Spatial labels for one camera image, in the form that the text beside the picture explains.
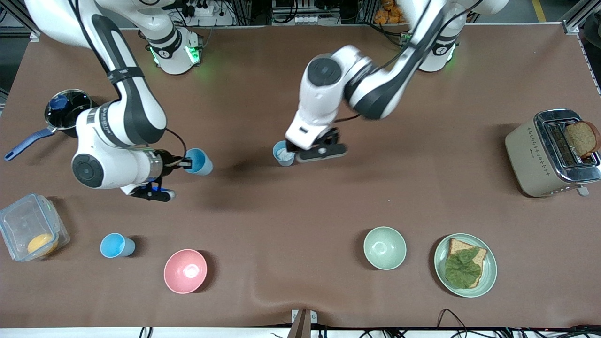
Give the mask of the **blue plastic cup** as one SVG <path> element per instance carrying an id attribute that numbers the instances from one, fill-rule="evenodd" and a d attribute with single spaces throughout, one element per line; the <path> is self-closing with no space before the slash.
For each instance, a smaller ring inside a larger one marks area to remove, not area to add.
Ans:
<path id="1" fill-rule="evenodd" d="M 200 148 L 190 148 L 186 151 L 186 158 L 190 160 L 190 165 L 185 167 L 187 173 L 198 176 L 207 176 L 212 173 L 213 163 Z"/>
<path id="2" fill-rule="evenodd" d="M 100 253 L 105 258 L 127 257 L 133 254 L 135 242 L 120 233 L 106 235 L 100 244 Z"/>

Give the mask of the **clear plastic food container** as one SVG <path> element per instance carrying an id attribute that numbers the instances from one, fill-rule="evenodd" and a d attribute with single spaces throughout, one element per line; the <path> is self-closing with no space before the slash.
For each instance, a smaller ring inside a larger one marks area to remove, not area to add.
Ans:
<path id="1" fill-rule="evenodd" d="M 27 245 L 34 237 L 51 233 L 58 238 L 53 252 L 69 243 L 69 234 L 54 204 L 38 194 L 28 194 L 0 210 L 0 234 L 14 261 L 42 260 L 47 255 L 28 254 Z"/>

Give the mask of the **bag of orange snacks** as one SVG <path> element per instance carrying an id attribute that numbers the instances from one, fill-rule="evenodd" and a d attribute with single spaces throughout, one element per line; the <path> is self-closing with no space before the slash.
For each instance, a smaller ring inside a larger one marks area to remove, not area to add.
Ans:
<path id="1" fill-rule="evenodd" d="M 379 7 L 373 17 L 376 25 L 407 23 L 404 12 L 395 0 L 379 0 Z"/>

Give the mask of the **yellow round food piece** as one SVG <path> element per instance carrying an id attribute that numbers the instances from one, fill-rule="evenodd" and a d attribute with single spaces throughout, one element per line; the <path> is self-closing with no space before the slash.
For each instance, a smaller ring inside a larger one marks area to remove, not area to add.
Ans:
<path id="1" fill-rule="evenodd" d="M 28 254 L 47 255 L 58 246 L 58 238 L 51 233 L 43 233 L 34 237 L 27 245 Z"/>

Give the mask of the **aluminium frame bar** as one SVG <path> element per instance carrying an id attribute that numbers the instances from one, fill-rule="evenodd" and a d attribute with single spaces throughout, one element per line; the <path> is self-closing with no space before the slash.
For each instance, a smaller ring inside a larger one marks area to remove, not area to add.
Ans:
<path id="1" fill-rule="evenodd" d="M 24 0 L 0 0 L 0 37 L 38 40 L 39 35 Z"/>
<path id="2" fill-rule="evenodd" d="M 579 32 L 579 27 L 586 21 L 586 18 L 601 9 L 601 0 L 578 0 L 576 4 L 569 9 L 559 22 L 562 24 L 566 35 L 575 35 Z"/>

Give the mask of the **dark toast slice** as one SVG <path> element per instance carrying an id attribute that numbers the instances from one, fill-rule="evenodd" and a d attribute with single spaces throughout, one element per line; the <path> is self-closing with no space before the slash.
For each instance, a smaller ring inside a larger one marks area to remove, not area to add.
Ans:
<path id="1" fill-rule="evenodd" d="M 577 156 L 585 159 L 601 148 L 601 133 L 588 121 L 579 121 L 565 127 L 565 134 Z"/>

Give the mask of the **pale green plate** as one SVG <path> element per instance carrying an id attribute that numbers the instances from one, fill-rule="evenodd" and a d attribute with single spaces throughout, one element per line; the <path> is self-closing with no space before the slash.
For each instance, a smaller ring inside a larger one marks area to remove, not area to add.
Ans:
<path id="1" fill-rule="evenodd" d="M 468 245 L 479 247 L 486 252 L 484 255 L 479 254 L 475 257 L 477 264 L 482 267 L 482 274 L 474 287 L 461 289 L 452 286 L 445 278 L 445 261 L 451 253 L 452 240 L 458 240 Z M 483 240 L 466 233 L 451 234 L 438 240 L 437 244 L 434 246 L 433 267 L 442 286 L 452 294 L 464 298 L 477 298 L 488 293 L 496 282 L 498 272 L 496 258 L 490 250 L 490 247 Z"/>

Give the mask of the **pink bowl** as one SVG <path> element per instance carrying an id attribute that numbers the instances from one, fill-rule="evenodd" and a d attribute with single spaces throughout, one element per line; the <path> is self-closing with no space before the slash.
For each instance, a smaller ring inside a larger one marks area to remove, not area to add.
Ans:
<path id="1" fill-rule="evenodd" d="M 163 279 L 167 288 L 176 294 L 193 293 L 206 279 L 208 264 L 197 250 L 175 252 L 165 264 Z"/>

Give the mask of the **white power strip with plugs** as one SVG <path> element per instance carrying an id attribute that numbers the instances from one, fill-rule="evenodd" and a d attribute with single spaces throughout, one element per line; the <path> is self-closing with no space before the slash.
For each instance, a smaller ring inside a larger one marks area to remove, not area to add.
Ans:
<path id="1" fill-rule="evenodd" d="M 223 16 L 216 0 L 180 0 L 184 18 Z"/>

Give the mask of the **blue cup with white wad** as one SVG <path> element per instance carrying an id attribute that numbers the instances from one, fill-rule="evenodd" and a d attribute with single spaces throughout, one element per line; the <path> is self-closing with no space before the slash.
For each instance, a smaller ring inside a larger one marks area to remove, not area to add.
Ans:
<path id="1" fill-rule="evenodd" d="M 275 160 L 279 163 L 279 165 L 281 165 L 283 167 L 288 167 L 288 166 L 291 166 L 293 164 L 296 154 L 294 153 L 294 158 L 292 160 L 289 160 L 289 161 L 280 161 L 280 160 L 277 160 L 277 158 L 276 158 L 276 151 L 279 148 L 283 148 L 283 147 L 287 148 L 287 141 L 286 140 L 281 140 L 281 141 L 277 142 L 273 146 L 273 148 L 272 148 L 272 155 L 275 158 Z"/>

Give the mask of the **metal table clamp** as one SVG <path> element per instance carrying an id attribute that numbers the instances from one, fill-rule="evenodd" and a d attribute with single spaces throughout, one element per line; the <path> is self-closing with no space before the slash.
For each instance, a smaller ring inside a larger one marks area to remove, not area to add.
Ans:
<path id="1" fill-rule="evenodd" d="M 317 313 L 310 309 L 293 311 L 293 323 L 287 338 L 311 338 L 312 325 L 317 324 Z"/>

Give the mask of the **beige and chrome toaster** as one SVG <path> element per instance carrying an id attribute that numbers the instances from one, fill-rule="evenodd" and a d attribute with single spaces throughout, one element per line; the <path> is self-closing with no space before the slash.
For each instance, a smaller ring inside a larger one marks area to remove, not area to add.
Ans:
<path id="1" fill-rule="evenodd" d="M 541 111 L 505 138 L 517 181 L 531 197 L 551 197 L 567 191 L 588 196 L 588 185 L 601 182 L 601 148 L 580 159 L 565 134 L 569 124 L 584 121 L 575 111 Z"/>

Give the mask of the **pale green bowl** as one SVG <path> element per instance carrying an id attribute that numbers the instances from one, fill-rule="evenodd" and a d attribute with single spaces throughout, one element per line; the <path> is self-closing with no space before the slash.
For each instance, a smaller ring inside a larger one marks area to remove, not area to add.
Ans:
<path id="1" fill-rule="evenodd" d="M 369 264 L 379 270 L 398 268 L 407 255 L 403 235 L 394 228 L 381 226 L 371 229 L 363 240 L 363 254 Z"/>

